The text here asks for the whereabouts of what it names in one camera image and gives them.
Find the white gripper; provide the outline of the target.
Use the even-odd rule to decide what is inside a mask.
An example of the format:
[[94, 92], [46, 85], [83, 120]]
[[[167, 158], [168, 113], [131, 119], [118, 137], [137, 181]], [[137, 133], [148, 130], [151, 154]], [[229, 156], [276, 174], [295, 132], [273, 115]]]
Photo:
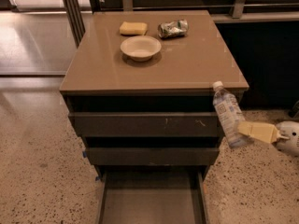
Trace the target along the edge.
[[265, 122], [240, 121], [237, 125], [239, 133], [268, 144], [275, 143], [277, 150], [299, 156], [299, 123], [282, 121], [276, 126]]

